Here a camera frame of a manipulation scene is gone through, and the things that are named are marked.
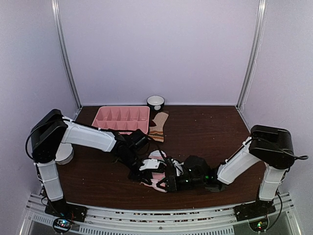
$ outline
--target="vertical metal post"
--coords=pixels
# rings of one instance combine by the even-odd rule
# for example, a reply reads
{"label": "vertical metal post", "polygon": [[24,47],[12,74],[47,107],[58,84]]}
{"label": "vertical metal post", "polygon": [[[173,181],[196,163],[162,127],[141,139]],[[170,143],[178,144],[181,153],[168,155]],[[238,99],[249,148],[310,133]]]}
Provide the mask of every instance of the vertical metal post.
{"label": "vertical metal post", "polygon": [[61,16],[60,16],[60,10],[59,10],[59,0],[51,0],[51,3],[52,3],[52,11],[53,11],[53,16],[54,16],[54,21],[55,21],[55,25],[56,25],[58,36],[59,36],[59,43],[60,43],[60,47],[61,47],[62,60],[64,63],[66,74],[67,74],[67,79],[68,79],[72,94],[74,96],[76,106],[78,109],[80,109],[82,107],[82,104],[81,104],[80,99],[78,97],[78,92],[77,92],[77,89],[75,86],[72,70],[70,68],[69,59],[68,59],[68,55],[67,55],[67,49],[66,49],[66,45],[65,45]]}
{"label": "vertical metal post", "polygon": [[246,75],[243,83],[243,87],[239,96],[239,100],[237,103],[237,108],[241,110],[241,107],[244,102],[244,98],[246,97],[246,93],[248,92],[248,87],[249,83],[252,77],[252,72],[254,70],[254,62],[256,59],[257,52],[260,47],[260,40],[263,32],[263,25],[264,25],[264,20],[265,20],[265,10],[266,10],[266,5],[267,5],[267,0],[260,0],[259,1],[259,11],[258,11],[258,16],[256,20],[256,25],[255,25],[255,31],[254,31],[254,38],[253,38],[253,44],[252,44],[252,49],[251,49],[251,54],[250,54],[250,59],[248,63],[248,67],[246,70]]}

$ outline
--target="pink tray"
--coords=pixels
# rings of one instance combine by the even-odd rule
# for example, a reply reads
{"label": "pink tray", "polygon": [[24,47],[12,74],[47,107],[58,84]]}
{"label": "pink tray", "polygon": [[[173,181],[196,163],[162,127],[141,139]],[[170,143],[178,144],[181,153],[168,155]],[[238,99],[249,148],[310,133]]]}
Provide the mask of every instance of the pink tray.
{"label": "pink tray", "polygon": [[102,129],[137,130],[147,134],[150,108],[148,106],[103,106],[99,108],[92,125]]}

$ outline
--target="dark brown tabletop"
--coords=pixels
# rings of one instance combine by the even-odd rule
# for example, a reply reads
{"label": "dark brown tabletop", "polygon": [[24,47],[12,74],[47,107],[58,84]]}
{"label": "dark brown tabletop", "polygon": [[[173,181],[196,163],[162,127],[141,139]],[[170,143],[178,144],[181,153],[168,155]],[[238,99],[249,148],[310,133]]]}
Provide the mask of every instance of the dark brown tabletop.
{"label": "dark brown tabletop", "polygon": [[[84,107],[77,121],[91,124],[99,107]],[[165,106],[161,149],[181,161],[189,155],[206,159],[211,167],[229,158],[248,137],[241,117],[230,106]],[[129,170],[112,163],[114,156],[84,146],[74,147],[74,158],[59,165],[66,199],[72,203],[120,209],[169,210],[205,208],[255,200],[265,165],[258,162],[219,193],[204,188],[162,193],[130,181]]]}

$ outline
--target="robotic arm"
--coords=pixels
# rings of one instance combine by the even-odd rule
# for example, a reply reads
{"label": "robotic arm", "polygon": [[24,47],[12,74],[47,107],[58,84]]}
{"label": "robotic arm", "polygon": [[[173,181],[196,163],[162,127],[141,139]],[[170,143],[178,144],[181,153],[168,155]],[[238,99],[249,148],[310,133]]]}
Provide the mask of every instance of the robotic arm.
{"label": "robotic arm", "polygon": [[62,192],[55,164],[56,155],[70,144],[78,144],[115,154],[130,169],[129,178],[152,185],[154,175],[163,174],[156,184],[162,191],[173,192],[204,185],[208,191],[219,192],[258,161],[267,165],[264,179],[254,203],[234,208],[237,220],[251,219],[275,211],[273,199],[286,171],[294,164],[291,134],[287,130],[256,125],[242,147],[217,168],[211,169],[203,158],[189,156],[185,162],[165,157],[159,160],[137,157],[149,141],[140,130],[122,135],[114,130],[103,130],[79,124],[52,110],[33,129],[32,158],[45,187],[49,205],[46,213],[67,216],[84,221],[86,208],[67,204]]}

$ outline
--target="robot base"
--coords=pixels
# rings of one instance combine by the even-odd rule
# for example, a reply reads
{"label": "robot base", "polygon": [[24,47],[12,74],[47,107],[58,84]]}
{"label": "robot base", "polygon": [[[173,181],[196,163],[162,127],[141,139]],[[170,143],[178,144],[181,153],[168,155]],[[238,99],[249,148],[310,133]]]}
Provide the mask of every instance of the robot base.
{"label": "robot base", "polygon": [[[87,214],[87,208],[83,206],[73,205],[67,203],[67,208],[69,212],[73,212],[73,220],[77,222],[84,222],[85,217]],[[47,205],[45,208],[45,213],[50,214],[56,217],[60,217],[60,214],[58,214],[51,205]],[[65,216],[66,219],[72,220],[72,214],[69,213]]]}
{"label": "robot base", "polygon": [[237,221],[255,219],[257,217],[266,216],[276,211],[273,201],[255,201],[249,204],[241,204],[234,207]]}

